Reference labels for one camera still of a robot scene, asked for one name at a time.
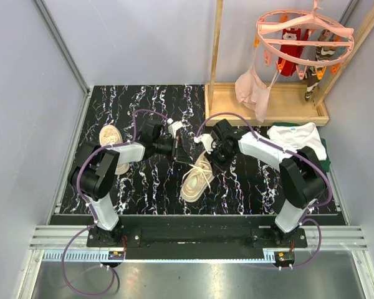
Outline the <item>cream shoelace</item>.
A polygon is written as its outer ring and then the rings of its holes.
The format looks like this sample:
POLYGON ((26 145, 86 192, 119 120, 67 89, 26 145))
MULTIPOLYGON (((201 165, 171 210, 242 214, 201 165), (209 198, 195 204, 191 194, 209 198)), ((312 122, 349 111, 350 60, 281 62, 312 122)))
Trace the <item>cream shoelace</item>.
POLYGON ((210 187, 214 179, 213 169, 210 162, 203 156, 191 167, 186 178, 188 190, 192 193, 199 193, 210 187))

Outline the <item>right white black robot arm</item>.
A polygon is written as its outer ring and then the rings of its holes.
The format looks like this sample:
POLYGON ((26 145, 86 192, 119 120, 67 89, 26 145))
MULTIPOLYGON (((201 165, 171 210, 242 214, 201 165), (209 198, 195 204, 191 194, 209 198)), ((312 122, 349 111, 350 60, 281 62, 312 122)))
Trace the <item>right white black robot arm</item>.
POLYGON ((233 128, 226 119, 217 122, 212 132, 200 139, 207 151, 206 157, 218 171, 225 171, 235 155, 243 154, 279 172, 285 201, 269 233, 272 243, 278 247, 292 241, 293 234, 319 196, 325 191, 331 193, 320 161, 308 146, 299 150, 283 147, 251 127, 233 128))

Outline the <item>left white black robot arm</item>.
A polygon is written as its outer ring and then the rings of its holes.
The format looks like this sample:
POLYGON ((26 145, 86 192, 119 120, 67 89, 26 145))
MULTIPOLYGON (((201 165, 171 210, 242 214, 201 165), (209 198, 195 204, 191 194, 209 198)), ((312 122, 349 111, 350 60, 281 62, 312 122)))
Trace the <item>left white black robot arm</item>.
POLYGON ((87 200, 93 214, 93 223, 101 229, 100 239, 114 247, 122 240, 122 231, 116 226, 119 216, 113 208, 109 192, 115 181, 117 166, 144 161, 161 154, 169 160, 189 164, 190 157, 183 148, 181 121, 171 119, 144 122, 133 141, 120 145, 99 146, 87 143, 77 157, 68 175, 69 183, 87 200))

